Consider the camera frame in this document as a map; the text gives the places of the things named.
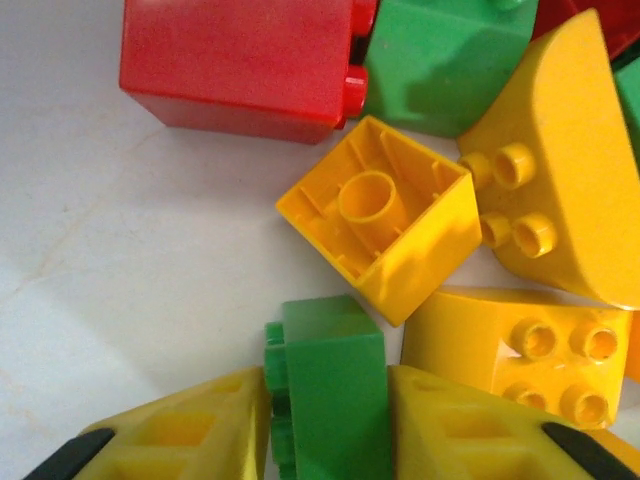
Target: table surface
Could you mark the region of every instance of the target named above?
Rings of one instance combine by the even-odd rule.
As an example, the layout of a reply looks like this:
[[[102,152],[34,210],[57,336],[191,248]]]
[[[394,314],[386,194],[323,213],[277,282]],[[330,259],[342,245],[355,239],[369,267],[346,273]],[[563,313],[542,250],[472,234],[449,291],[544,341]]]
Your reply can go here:
[[[341,134],[165,128],[118,89],[121,21],[121,2],[0,2],[3,479],[94,421],[262,363],[282,302],[353,293],[273,206]],[[485,248],[448,283],[529,286]],[[375,318],[397,363],[402,330]],[[640,447],[633,382],[613,430]]]

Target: duplo block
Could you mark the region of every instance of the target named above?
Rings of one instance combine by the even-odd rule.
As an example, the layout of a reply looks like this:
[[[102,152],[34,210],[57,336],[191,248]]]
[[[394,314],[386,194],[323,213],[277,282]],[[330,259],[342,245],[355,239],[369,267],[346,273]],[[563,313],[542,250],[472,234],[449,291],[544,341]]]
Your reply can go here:
[[[640,39],[640,2],[637,0],[539,0],[533,39],[589,8],[598,10],[612,60]]]
[[[315,143],[364,103],[375,0],[126,0],[120,86],[168,126]]]
[[[640,58],[621,66],[614,74],[631,145],[640,170]]]
[[[548,292],[443,287],[407,321],[402,363],[581,429],[615,420],[631,312]]]
[[[391,480],[384,336],[348,296],[283,305],[266,327],[282,480]]]
[[[640,182],[595,10],[532,42],[458,146],[506,268],[640,308]]]
[[[537,0],[382,0],[364,112],[455,137],[498,96],[533,31]]]
[[[394,326],[481,241],[468,172],[372,117],[276,207]]]
[[[389,378],[397,480],[636,478],[554,415],[407,366]]]
[[[262,479],[269,409],[263,370],[249,368],[93,424],[27,478]]]

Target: yellow curved block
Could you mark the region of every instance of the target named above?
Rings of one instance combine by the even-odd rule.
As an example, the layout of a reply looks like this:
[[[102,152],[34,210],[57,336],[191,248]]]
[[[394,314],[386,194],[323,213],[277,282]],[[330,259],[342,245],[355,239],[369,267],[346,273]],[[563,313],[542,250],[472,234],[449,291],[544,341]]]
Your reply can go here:
[[[401,363],[604,428],[618,411],[630,322],[629,311],[549,292],[443,287],[407,321]]]
[[[615,455],[618,460],[640,475],[640,451],[609,430],[587,430],[591,438]]]
[[[533,42],[458,145],[505,267],[640,308],[640,182],[595,10]]]
[[[389,384],[397,480],[592,479],[540,428],[558,417],[406,366]]]
[[[276,208],[393,326],[481,242],[469,172],[373,117]]]
[[[269,404],[255,367],[108,418],[84,430],[116,435],[74,480],[262,479]]]
[[[629,335],[629,352],[625,376],[640,383],[640,312],[634,312]]]

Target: green block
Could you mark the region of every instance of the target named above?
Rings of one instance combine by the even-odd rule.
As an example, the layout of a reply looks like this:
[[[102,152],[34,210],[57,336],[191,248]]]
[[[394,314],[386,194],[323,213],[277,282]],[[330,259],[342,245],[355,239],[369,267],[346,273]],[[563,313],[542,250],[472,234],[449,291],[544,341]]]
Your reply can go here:
[[[358,303],[285,303],[266,337],[281,480],[392,480],[384,335]]]
[[[364,115],[456,137],[520,62],[537,0],[382,0],[365,59]]]
[[[640,170],[640,58],[620,68],[614,77],[636,164]]]

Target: black rubber piece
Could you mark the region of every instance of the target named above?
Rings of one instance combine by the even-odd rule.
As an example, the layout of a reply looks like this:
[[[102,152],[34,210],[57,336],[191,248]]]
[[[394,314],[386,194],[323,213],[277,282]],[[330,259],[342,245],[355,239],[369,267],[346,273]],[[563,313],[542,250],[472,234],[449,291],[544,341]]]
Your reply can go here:
[[[72,438],[24,480],[72,480],[115,434],[110,428],[100,428]]]
[[[584,432],[555,422],[542,430],[595,480],[638,480],[629,467]]]

